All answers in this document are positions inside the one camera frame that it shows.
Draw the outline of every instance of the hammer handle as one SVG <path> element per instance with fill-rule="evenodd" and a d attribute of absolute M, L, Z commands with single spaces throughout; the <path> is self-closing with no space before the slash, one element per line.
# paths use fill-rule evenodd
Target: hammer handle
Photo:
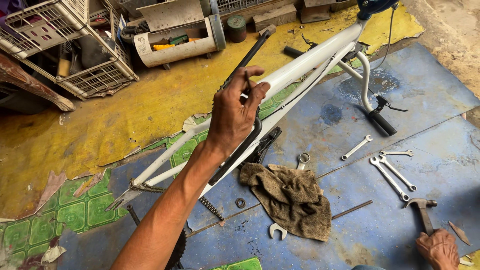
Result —
<path fill-rule="evenodd" d="M 432 222 L 428 217 L 426 209 L 420 209 L 420 218 L 421 218 L 421 222 L 423 224 L 423 230 L 425 231 L 425 233 L 428 236 L 432 235 L 434 230 L 433 230 Z"/>

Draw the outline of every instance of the chainring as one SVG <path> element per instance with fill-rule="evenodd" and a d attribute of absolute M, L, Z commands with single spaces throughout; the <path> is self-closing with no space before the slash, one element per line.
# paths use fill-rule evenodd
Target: chainring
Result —
<path fill-rule="evenodd" d="M 187 245 L 187 234 L 185 229 L 183 229 L 180 233 L 179 239 L 173 248 L 172 255 L 170 255 L 170 259 L 168 259 L 167 265 L 165 266 L 165 270 L 172 269 L 180 258 L 183 256 L 183 252 L 185 251 L 185 246 Z"/>

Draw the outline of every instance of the wooden chair leg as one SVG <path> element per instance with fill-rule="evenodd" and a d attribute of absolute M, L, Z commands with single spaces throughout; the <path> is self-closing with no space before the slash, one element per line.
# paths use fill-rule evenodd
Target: wooden chair leg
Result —
<path fill-rule="evenodd" d="M 18 64 L 0 53 L 0 81 L 9 82 L 26 91 L 46 98 L 55 103 L 62 111 L 74 111 L 75 105 L 68 99 L 60 96 L 45 84 L 25 72 Z"/>

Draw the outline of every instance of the combination wrench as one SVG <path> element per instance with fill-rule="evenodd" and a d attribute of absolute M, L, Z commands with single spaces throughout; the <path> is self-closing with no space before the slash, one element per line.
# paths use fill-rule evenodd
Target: combination wrench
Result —
<path fill-rule="evenodd" d="M 403 201 L 408 202 L 410 197 L 403 192 L 403 190 L 395 183 L 395 181 L 387 174 L 387 172 L 380 166 L 380 162 L 376 157 L 370 158 L 370 163 L 373 164 L 378 170 L 384 175 L 387 181 L 396 189 L 396 191 L 400 194 L 400 199 Z"/>
<path fill-rule="evenodd" d="M 390 165 L 390 163 L 388 163 L 387 158 L 385 156 L 380 155 L 378 160 L 381 163 L 385 164 L 398 178 L 400 178 L 400 180 L 402 180 L 411 191 L 417 190 L 416 186 L 412 185 L 407 179 L 405 179 L 405 177 L 403 177 L 403 175 L 401 175 L 392 165 Z"/>
<path fill-rule="evenodd" d="M 405 152 L 388 152 L 388 151 L 380 151 L 382 155 L 409 155 L 410 157 L 413 156 L 412 150 L 407 150 Z"/>
<path fill-rule="evenodd" d="M 282 238 L 281 238 L 281 240 L 285 239 L 285 236 L 287 236 L 287 230 L 285 230 L 284 228 L 280 227 L 280 225 L 278 225 L 276 222 L 273 223 L 272 225 L 270 225 L 270 237 L 273 238 L 273 232 L 274 232 L 275 230 L 281 231 L 281 233 L 282 233 Z"/>
<path fill-rule="evenodd" d="M 307 153 L 301 153 L 299 155 L 299 165 L 297 166 L 297 170 L 303 170 L 305 165 L 310 161 L 310 155 Z"/>
<path fill-rule="evenodd" d="M 365 139 L 364 139 L 361 143 L 357 144 L 357 146 L 355 146 L 352 150 L 350 150 L 350 152 L 348 152 L 346 155 L 342 156 L 342 160 L 347 160 L 348 157 L 349 157 L 351 154 L 353 154 L 353 152 L 357 151 L 360 147 L 362 147 L 362 145 L 370 142 L 371 140 L 373 140 L 373 139 L 370 138 L 370 135 L 366 135 L 366 136 L 365 136 Z"/>

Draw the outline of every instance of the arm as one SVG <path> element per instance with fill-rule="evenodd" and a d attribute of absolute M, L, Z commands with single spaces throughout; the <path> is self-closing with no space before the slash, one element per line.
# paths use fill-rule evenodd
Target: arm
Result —
<path fill-rule="evenodd" d="M 434 270 L 458 269 L 460 260 L 455 237 L 445 229 L 435 230 L 430 237 L 426 233 L 420 233 L 417 248 Z"/>
<path fill-rule="evenodd" d="M 251 75 L 263 72 L 261 67 L 248 67 Z M 219 165 L 250 133 L 256 109 L 270 88 L 268 83 L 251 81 L 253 89 L 242 103 L 240 95 L 247 87 L 244 75 L 244 68 L 238 69 L 230 84 L 214 95 L 207 139 L 142 219 L 111 269 L 165 268 L 198 197 Z"/>

